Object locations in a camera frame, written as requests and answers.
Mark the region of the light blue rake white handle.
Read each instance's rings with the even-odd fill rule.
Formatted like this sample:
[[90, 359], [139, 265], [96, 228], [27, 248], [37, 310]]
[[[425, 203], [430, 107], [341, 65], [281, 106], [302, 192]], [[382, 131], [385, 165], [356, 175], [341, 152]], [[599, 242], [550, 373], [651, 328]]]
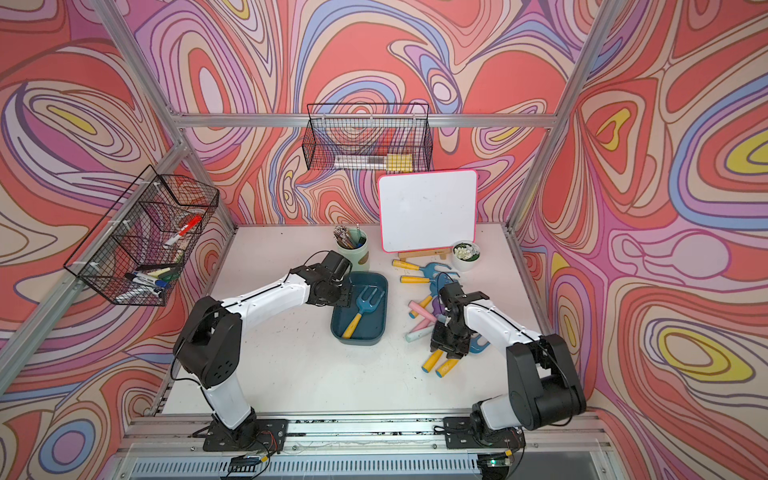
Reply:
[[427, 327], [421, 328], [419, 330], [413, 330], [405, 335], [405, 340], [408, 343], [414, 342], [418, 339], [430, 336], [434, 330], [434, 324], [431, 324]]

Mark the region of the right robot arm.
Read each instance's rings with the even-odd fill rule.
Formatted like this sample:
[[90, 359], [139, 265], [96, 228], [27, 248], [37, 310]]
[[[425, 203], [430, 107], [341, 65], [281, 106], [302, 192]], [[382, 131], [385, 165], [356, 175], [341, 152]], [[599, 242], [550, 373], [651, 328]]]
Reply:
[[466, 293], [458, 282], [439, 290], [446, 320], [435, 325], [433, 355], [449, 362], [470, 353], [475, 335], [506, 358], [507, 392], [472, 406], [467, 417], [446, 417], [435, 431], [449, 449], [525, 446], [525, 433], [562, 427], [587, 410], [582, 383], [566, 341], [524, 327], [499, 310], [483, 292]]

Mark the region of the teal storage box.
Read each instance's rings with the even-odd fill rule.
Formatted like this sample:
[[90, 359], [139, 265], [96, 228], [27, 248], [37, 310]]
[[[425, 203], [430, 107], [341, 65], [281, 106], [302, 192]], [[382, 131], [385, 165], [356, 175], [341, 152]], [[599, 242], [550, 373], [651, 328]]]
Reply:
[[388, 281], [374, 272], [350, 274], [351, 304], [335, 307], [331, 317], [331, 333], [342, 344], [373, 346], [386, 328]]

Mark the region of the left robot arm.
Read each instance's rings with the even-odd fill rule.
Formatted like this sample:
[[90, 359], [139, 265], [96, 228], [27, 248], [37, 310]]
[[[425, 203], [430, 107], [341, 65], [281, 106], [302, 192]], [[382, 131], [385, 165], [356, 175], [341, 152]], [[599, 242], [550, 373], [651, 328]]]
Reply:
[[194, 304], [173, 355], [212, 410], [205, 451], [272, 454], [283, 449], [280, 435], [287, 422], [259, 419], [236, 376], [244, 335], [294, 307], [348, 307], [350, 273], [350, 261], [328, 250], [320, 262], [295, 267], [262, 288], [224, 300], [205, 296]]

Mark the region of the purple rake pink handle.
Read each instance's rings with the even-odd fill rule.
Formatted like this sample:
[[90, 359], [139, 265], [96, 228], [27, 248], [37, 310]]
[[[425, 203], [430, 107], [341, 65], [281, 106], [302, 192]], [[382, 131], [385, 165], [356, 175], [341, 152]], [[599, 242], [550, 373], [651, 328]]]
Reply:
[[437, 315], [437, 316], [430, 316], [425, 317], [421, 322], [419, 322], [413, 329], [412, 332], [418, 332], [424, 329], [428, 329], [430, 327], [433, 327], [435, 323], [444, 323], [446, 320], [445, 315]]
[[443, 314], [440, 312], [434, 313], [432, 311], [427, 310], [425, 306], [422, 306], [420, 303], [417, 303], [415, 301], [410, 301], [408, 304], [408, 307], [410, 309], [409, 314], [413, 318], [422, 316], [425, 319], [434, 322], [443, 316]]

